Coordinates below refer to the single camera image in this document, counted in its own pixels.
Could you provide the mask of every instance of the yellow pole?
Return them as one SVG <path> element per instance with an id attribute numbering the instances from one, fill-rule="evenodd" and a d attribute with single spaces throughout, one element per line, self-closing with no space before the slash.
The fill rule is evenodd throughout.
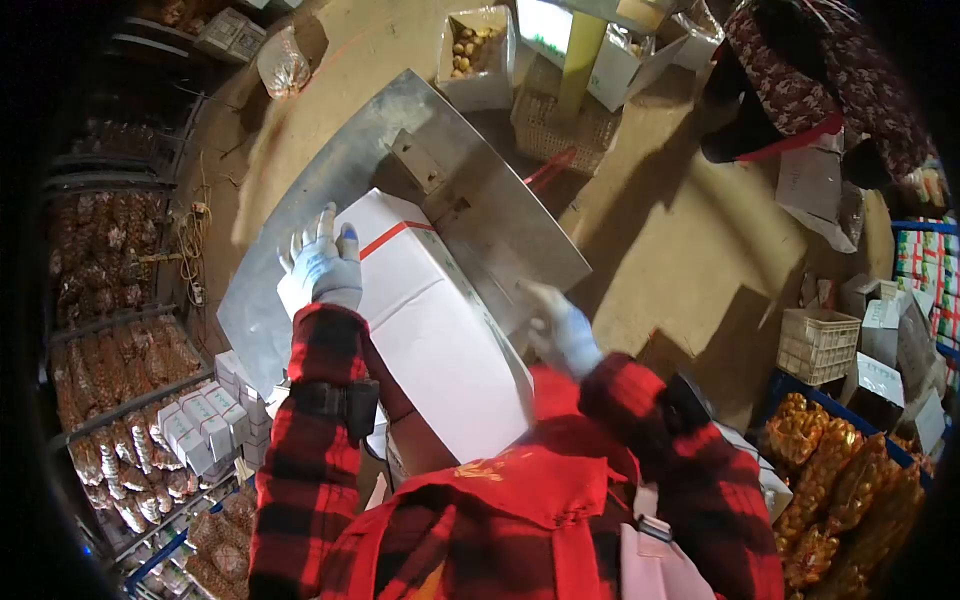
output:
<path id="1" fill-rule="evenodd" d="M 585 12 L 573 13 L 570 40 L 566 44 L 564 78 L 560 82 L 560 97 L 553 111 L 559 121 L 572 121 L 580 112 L 590 73 L 593 72 L 593 64 L 606 31 L 607 21 Z"/>

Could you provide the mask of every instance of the box of potatoes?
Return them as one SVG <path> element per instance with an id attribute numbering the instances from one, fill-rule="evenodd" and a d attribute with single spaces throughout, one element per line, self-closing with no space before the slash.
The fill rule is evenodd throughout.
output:
<path id="1" fill-rule="evenodd" d="M 505 6 L 452 12 L 444 21 L 435 84 L 457 110 L 510 108 L 514 20 Z"/>

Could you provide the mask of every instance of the plastic crate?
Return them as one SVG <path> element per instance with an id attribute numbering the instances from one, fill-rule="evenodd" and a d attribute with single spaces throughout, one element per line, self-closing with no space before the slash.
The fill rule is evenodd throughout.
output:
<path id="1" fill-rule="evenodd" d="M 783 311 L 777 366 L 807 385 L 847 374 L 856 356 L 860 320 L 833 310 Z"/>
<path id="2" fill-rule="evenodd" d="M 537 56 L 527 71 L 510 115 L 516 148 L 544 162 L 573 147 L 576 155 L 567 168 L 593 177 L 616 139 L 622 113 L 613 114 L 589 94 L 572 123 L 554 122 L 563 72 Z"/>

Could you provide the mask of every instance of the metal bracket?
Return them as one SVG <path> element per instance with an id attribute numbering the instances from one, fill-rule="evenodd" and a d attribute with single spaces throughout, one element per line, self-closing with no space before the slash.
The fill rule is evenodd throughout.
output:
<path id="1" fill-rule="evenodd" d="M 443 231 L 460 213 L 470 208 L 467 199 L 454 192 L 453 182 L 447 178 L 446 172 L 410 132 L 401 129 L 390 151 L 423 191 L 420 209 L 437 231 Z"/>

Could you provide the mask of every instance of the plaid sleeve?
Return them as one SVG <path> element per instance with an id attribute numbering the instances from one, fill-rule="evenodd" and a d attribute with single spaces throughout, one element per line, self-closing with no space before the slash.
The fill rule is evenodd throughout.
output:
<path id="1" fill-rule="evenodd" d="M 696 396 L 668 391 L 630 356 L 612 354 L 581 386 L 580 409 L 630 448 L 644 480 L 658 484 L 659 517 L 715 593 L 783 597 L 759 466 L 727 444 Z"/>
<path id="2" fill-rule="evenodd" d="M 370 334 L 355 313 L 310 304 L 294 316 L 287 369 L 295 382 L 345 385 L 363 377 Z M 353 519 L 360 452 L 338 421 L 292 393 L 276 411 L 270 447 L 256 474 L 250 598 L 308 598 L 321 565 Z"/>

